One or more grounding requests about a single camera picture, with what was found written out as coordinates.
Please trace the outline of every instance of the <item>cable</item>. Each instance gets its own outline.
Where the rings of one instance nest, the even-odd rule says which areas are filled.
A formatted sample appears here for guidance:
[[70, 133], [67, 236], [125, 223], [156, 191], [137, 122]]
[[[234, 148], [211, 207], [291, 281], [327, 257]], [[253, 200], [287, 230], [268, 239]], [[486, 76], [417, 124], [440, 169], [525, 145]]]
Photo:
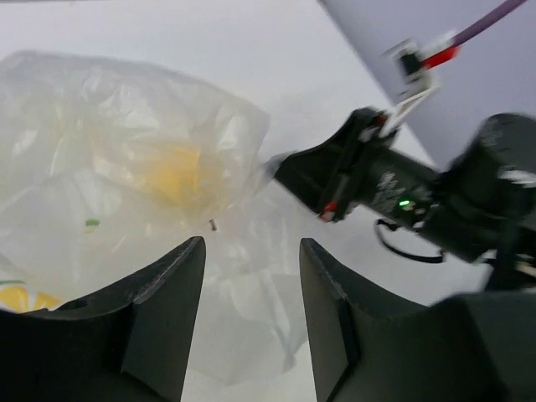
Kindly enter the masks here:
[[382, 235], [382, 232], [379, 229], [380, 226], [385, 226], [391, 232], [396, 231], [399, 226], [397, 224], [391, 224], [390, 222], [387, 222], [383, 219], [377, 219], [376, 222], [374, 222], [374, 232], [376, 233], [376, 237], [378, 237], [378, 240], [382, 244], [382, 246], [385, 247], [387, 250], [391, 251], [392, 253], [395, 253], [396, 255], [406, 258], [408, 260], [422, 262], [425, 264], [441, 264], [445, 262], [446, 252], [444, 250], [439, 250], [438, 255], [429, 257], [423, 255], [409, 254], [405, 251], [394, 248], [385, 240], [384, 236]]
[[493, 11], [476, 21], [473, 25], [465, 28], [454, 37], [454, 47], [458, 47], [470, 39], [473, 39], [482, 31], [488, 29], [497, 21], [509, 15], [517, 7], [525, 3], [527, 0], [506, 0], [503, 4], [495, 8]]

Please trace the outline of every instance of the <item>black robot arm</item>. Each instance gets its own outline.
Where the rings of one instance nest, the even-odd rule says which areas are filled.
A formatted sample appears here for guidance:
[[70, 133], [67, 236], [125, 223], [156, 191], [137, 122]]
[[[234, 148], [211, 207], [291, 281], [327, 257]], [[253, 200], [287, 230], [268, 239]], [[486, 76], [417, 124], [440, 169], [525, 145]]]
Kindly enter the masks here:
[[300, 274], [317, 402], [536, 400], [536, 295], [456, 295], [425, 307], [303, 240]]
[[[386, 120], [372, 108], [354, 111], [326, 142], [283, 161], [276, 180], [327, 222], [362, 204], [382, 217], [378, 225], [409, 229], [440, 249], [433, 257], [408, 255], [380, 238], [399, 255], [420, 262], [441, 262], [445, 253], [483, 260], [495, 268], [490, 289], [536, 284], [536, 121], [491, 116], [451, 168], [439, 173], [391, 149], [397, 132], [379, 135]], [[490, 252], [495, 257], [485, 258]]]
[[194, 238], [55, 311], [0, 310], [2, 401], [179, 402], [204, 262]]

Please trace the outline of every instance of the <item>white label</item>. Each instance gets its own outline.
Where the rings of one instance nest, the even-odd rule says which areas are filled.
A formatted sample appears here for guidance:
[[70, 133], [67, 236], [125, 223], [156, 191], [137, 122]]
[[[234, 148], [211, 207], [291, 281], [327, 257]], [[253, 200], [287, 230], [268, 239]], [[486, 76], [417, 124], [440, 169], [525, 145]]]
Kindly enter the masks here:
[[524, 170], [504, 170], [498, 174], [499, 178], [509, 180], [525, 188], [536, 188], [536, 174]]
[[386, 172], [380, 178], [377, 191], [372, 200], [372, 208], [383, 214], [389, 214], [399, 202], [405, 188], [398, 188], [399, 181], [394, 178], [394, 173]]
[[497, 119], [489, 119], [482, 128], [481, 142], [484, 147], [494, 147], [497, 140], [503, 136]]

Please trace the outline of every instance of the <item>red connector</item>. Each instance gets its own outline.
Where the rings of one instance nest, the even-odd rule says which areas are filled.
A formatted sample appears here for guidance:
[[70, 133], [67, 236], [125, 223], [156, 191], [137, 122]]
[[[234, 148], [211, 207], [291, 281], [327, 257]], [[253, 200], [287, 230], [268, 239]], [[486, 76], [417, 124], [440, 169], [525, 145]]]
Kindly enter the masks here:
[[335, 211], [337, 211], [337, 203], [334, 201], [327, 203], [320, 215], [320, 219], [324, 222], [331, 222], [333, 215], [335, 215]]
[[451, 59], [454, 59], [457, 55], [460, 49], [458, 47], [450, 47], [447, 48], [437, 54], [434, 54], [433, 56], [429, 57], [428, 59], [425, 59], [422, 64], [425, 66], [427, 70], [431, 70], [434, 67], [437, 67], [440, 64], [443, 64]]

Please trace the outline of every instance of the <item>plastic bag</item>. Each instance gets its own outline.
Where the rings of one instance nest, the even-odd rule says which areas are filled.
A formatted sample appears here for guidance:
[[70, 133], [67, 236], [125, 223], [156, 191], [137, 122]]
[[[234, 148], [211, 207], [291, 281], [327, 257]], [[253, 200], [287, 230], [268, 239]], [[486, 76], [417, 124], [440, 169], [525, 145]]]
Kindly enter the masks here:
[[149, 265], [252, 194], [268, 116], [150, 64], [0, 64], [0, 268], [64, 301]]
[[223, 386], [280, 376], [307, 341], [298, 250], [328, 234], [279, 183], [233, 206], [204, 233], [204, 287], [188, 369]]

